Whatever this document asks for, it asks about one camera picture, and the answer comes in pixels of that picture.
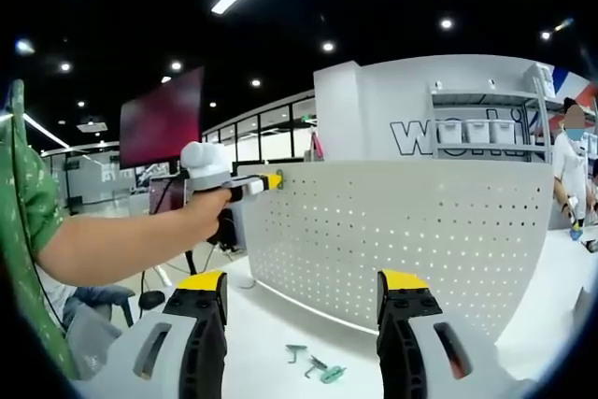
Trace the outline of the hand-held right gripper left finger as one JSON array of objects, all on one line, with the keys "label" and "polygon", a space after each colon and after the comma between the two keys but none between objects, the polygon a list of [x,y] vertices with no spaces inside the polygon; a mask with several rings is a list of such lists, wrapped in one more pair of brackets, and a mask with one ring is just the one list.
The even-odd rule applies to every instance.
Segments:
[{"label": "hand-held right gripper left finger", "polygon": [[110,345],[107,364],[76,380],[84,398],[220,398],[227,354],[227,274],[180,282],[161,312]]}]

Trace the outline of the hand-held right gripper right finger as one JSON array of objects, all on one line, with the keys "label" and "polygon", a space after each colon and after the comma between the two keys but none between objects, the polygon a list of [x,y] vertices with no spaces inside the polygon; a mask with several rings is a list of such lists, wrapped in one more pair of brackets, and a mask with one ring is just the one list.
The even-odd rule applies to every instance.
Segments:
[{"label": "hand-held right gripper right finger", "polygon": [[526,380],[500,364],[496,347],[443,310],[413,274],[377,272],[377,356],[385,398],[523,398]]}]

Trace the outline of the person's left hand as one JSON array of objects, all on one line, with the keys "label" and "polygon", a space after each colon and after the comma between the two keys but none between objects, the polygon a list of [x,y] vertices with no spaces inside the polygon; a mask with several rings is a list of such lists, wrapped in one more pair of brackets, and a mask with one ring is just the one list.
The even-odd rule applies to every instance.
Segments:
[{"label": "person's left hand", "polygon": [[219,215],[231,199],[229,189],[196,192],[183,208],[186,231],[192,244],[207,241],[219,229]]}]

